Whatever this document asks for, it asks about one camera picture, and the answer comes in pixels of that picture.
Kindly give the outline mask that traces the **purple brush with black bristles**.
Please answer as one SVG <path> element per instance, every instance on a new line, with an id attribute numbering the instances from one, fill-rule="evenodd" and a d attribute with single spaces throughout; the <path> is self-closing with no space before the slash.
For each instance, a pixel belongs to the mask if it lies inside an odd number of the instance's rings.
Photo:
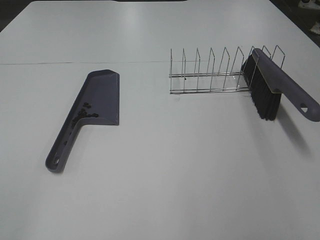
<path id="1" fill-rule="evenodd" d="M 241 70 L 261 119 L 274 121 L 285 95 L 306 119 L 320 121 L 320 104 L 260 48 L 253 48 Z"/>

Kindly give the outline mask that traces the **purple plastic dustpan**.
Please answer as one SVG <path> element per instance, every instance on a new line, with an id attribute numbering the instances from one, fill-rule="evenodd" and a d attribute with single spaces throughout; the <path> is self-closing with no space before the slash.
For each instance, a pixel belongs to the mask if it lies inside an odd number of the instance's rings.
<path id="1" fill-rule="evenodd" d="M 82 104 L 88 102 L 92 110 L 100 114 L 99 118 L 82 120 L 84 125 L 72 136 L 72 142 L 62 144 L 61 127 L 55 142 L 45 160 L 46 168 L 52 173 L 63 172 L 70 152 L 81 128 L 86 125 L 118 126 L 120 122 L 120 75 L 110 69 L 90 72 L 75 101 Z"/>

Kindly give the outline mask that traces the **pile of coffee beans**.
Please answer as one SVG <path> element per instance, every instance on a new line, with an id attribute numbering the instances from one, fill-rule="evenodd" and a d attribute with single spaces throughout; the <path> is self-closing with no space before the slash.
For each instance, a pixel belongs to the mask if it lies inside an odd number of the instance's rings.
<path id="1" fill-rule="evenodd" d="M 92 105 L 88 102 L 83 102 L 80 104 L 79 102 L 74 102 L 66 120 L 61 128 L 61 136 L 62 136 L 62 145 L 66 146 L 68 143 L 73 141 L 74 136 L 76 136 L 76 132 L 80 129 L 80 125 L 85 125 L 84 121 L 91 119 L 98 119 L 101 115 L 93 111 Z"/>

